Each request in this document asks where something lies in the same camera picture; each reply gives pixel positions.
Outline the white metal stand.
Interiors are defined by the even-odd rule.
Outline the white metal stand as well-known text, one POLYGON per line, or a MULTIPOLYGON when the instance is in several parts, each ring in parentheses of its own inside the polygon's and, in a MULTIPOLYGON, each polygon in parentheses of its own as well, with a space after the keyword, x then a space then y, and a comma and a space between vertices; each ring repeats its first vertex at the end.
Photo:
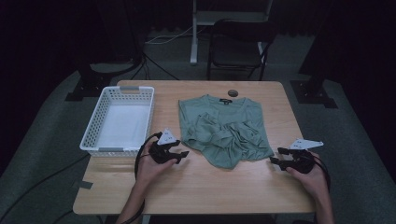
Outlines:
POLYGON ((192 21, 192 38, 191 38, 191 56, 190 64, 198 63, 198 27, 212 26, 216 21, 221 19, 236 19, 245 21, 267 21, 270 16, 274 0, 264 0, 264 9, 256 11, 246 11, 244 9, 230 10, 200 10, 197 8, 199 0, 192 1, 191 21, 192 21))

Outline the green t-shirt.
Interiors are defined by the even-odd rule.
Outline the green t-shirt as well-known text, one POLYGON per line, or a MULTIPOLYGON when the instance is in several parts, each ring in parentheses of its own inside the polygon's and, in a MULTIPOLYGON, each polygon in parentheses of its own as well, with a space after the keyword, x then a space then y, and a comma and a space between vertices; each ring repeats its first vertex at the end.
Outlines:
POLYGON ((178 102, 182 144, 202 153, 218 168, 271 157, 262 105, 248 98, 204 95, 178 102))

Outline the person's right hand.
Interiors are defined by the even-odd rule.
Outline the person's right hand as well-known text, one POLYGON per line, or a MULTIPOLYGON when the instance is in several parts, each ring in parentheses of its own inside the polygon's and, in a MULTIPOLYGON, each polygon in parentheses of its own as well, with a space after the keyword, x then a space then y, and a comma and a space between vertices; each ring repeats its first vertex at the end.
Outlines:
POLYGON ((305 190, 317 201, 322 200, 325 197, 329 197, 329 190, 326 180, 326 175, 320 167, 321 162, 319 155, 312 153, 315 159, 315 165, 308 174, 302 174, 297 170, 288 167, 286 171, 299 180, 304 186, 305 190))

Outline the white plastic basket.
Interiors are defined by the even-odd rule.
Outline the white plastic basket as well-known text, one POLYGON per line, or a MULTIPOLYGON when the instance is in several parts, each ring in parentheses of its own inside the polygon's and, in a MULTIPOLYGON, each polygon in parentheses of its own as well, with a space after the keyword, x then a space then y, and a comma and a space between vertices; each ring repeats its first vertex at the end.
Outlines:
POLYGON ((155 89, 103 88, 79 148, 93 157, 135 157, 149 137, 155 89))

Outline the person's left hand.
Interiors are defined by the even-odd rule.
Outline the person's left hand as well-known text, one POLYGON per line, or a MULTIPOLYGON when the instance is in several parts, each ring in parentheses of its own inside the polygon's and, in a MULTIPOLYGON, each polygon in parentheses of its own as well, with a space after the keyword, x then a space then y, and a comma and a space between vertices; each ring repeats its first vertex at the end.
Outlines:
POLYGON ((157 163, 149 155, 149 149, 152 143, 149 142, 143 150, 143 155, 139 157, 137 175, 136 175, 136 185, 142 188, 147 188, 154 180, 163 174, 166 170, 172 167, 177 160, 172 159, 165 163, 157 163))

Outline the black stand with base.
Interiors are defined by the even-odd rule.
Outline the black stand with base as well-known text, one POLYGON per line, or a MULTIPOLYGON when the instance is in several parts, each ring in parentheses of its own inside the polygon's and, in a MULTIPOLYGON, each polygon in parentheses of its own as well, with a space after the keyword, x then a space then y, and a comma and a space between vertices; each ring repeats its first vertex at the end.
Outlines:
POLYGON ((68 101, 96 97, 113 77, 128 73, 143 61, 139 32, 134 26, 134 0, 82 0, 90 4, 67 34, 66 49, 79 73, 68 101))
POLYGON ((323 87, 326 77, 331 72, 330 47, 327 44, 326 22, 332 12, 334 0, 327 0, 329 5, 310 50, 308 51, 300 72, 308 72, 311 77, 306 81, 293 80, 290 85, 299 104, 324 105, 325 108, 337 108, 337 104, 323 87))

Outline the black folding chair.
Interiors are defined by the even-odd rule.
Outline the black folding chair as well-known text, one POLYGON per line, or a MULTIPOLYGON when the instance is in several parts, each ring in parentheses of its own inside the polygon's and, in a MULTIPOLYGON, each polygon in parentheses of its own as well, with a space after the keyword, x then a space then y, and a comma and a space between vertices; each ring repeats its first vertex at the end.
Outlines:
POLYGON ((249 77, 260 68, 259 81, 262 81, 268 50, 276 35, 277 27, 271 21, 216 21, 209 37, 207 79, 211 79, 215 66, 222 70, 249 70, 249 77))

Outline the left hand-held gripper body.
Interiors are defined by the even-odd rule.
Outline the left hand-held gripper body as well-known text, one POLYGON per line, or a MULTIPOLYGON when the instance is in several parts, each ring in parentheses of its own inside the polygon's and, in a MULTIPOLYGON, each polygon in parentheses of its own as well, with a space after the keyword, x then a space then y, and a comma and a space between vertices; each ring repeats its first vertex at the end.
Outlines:
POLYGON ((157 163, 165 163, 172 159, 176 159, 176 154, 170 152, 170 143, 176 142, 176 138, 173 136, 169 129, 165 129, 160 133, 159 139, 155 141, 149 148, 149 155, 157 163))

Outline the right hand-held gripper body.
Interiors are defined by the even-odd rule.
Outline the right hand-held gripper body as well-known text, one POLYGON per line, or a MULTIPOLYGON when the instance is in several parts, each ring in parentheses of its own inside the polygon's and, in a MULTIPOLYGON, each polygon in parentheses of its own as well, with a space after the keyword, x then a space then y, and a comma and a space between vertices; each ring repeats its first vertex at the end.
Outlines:
POLYGON ((288 153, 293 157, 294 162, 292 168, 302 174, 308 174, 315 165, 314 156, 309 152, 309 149, 323 145, 324 143, 321 141, 297 138, 288 147, 288 153))

